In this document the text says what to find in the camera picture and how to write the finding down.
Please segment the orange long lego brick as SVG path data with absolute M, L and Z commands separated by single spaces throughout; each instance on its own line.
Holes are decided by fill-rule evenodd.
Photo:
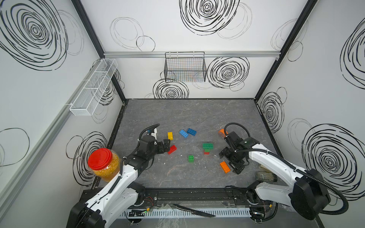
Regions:
M 225 161 L 221 162 L 220 166 L 225 173 L 229 173 L 231 171 L 231 169 L 229 168 L 229 166 Z

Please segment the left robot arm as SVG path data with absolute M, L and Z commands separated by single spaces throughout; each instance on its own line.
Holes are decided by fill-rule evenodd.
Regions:
M 78 202 L 72 209 L 67 228 L 108 228 L 130 206 L 144 201 L 144 187 L 135 180 L 157 154 L 170 151 L 171 140 L 157 141 L 154 134 L 139 139 L 137 147 L 121 165 L 119 173 L 95 196 Z

